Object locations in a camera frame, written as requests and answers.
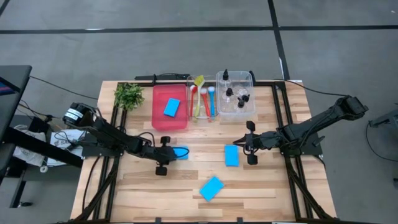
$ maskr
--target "blue sponge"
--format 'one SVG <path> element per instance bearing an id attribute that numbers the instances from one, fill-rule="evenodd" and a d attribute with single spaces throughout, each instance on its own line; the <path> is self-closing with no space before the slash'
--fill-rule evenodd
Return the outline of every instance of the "blue sponge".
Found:
<path id="1" fill-rule="evenodd" d="M 174 117 L 177 112 L 178 106 L 180 105 L 180 101 L 170 98 L 167 102 L 166 108 L 164 109 L 163 114 L 167 116 Z"/>
<path id="2" fill-rule="evenodd" d="M 234 145 L 225 145 L 225 165 L 239 166 L 238 147 Z"/>
<path id="3" fill-rule="evenodd" d="M 173 149 L 174 149 L 175 155 L 178 157 L 177 159 L 183 159 L 183 160 L 188 159 L 188 154 L 187 154 L 188 151 L 185 150 L 185 149 L 188 149 L 188 146 L 174 146 Z"/>
<path id="4" fill-rule="evenodd" d="M 224 184 L 217 178 L 212 177 L 201 189 L 200 194 L 206 199 L 211 201 L 214 196 L 224 187 Z"/>

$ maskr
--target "wooden tabletop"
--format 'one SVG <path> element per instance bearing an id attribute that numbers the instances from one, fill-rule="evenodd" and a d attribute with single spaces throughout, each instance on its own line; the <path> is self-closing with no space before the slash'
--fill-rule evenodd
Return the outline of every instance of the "wooden tabletop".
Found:
<path id="1" fill-rule="evenodd" d="M 103 82 L 98 106 L 110 121 L 114 105 L 114 91 L 118 82 Z M 286 83 L 290 108 L 295 123 L 311 117 L 304 89 Z M 282 94 L 279 93 L 281 109 Z M 151 125 L 152 88 L 143 91 L 144 104 L 128 112 L 127 133 L 137 135 L 150 131 L 160 144 L 161 136 L 171 136 L 172 146 L 188 146 L 189 159 L 173 161 L 167 166 L 167 176 L 155 175 L 155 161 L 124 154 L 120 160 L 118 180 L 113 202 L 112 222 L 154 222 L 161 217 L 165 222 L 235 222 L 292 221 L 294 212 L 284 158 L 279 149 L 258 151 L 259 163 L 249 166 L 246 156 L 239 152 L 239 167 L 226 167 L 224 145 L 231 144 L 247 132 L 245 124 L 193 123 L 183 131 L 161 133 Z M 253 121 L 256 132 L 274 131 L 277 127 L 274 100 L 270 87 L 255 87 L 256 114 Z M 119 124 L 121 112 L 116 124 Z M 82 210 L 82 198 L 88 174 L 95 158 L 85 159 L 73 204 L 71 218 Z M 302 156 L 309 191 L 331 216 L 335 209 L 323 165 L 312 156 Z M 97 163 L 88 188 L 86 205 L 98 188 L 102 159 Z M 209 178 L 217 176 L 224 188 L 211 201 L 200 195 L 199 189 Z M 302 194 L 297 189 L 300 210 L 305 217 Z M 101 204 L 100 217 L 104 217 L 105 204 Z"/>

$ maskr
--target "green leaves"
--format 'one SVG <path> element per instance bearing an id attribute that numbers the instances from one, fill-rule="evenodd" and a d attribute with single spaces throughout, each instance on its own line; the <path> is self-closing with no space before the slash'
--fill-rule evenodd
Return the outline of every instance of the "green leaves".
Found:
<path id="1" fill-rule="evenodd" d="M 141 106 L 144 102 L 142 91 L 143 88 L 135 83 L 118 85 L 118 89 L 114 92 L 116 106 L 128 111 L 132 111 L 132 109 Z"/>

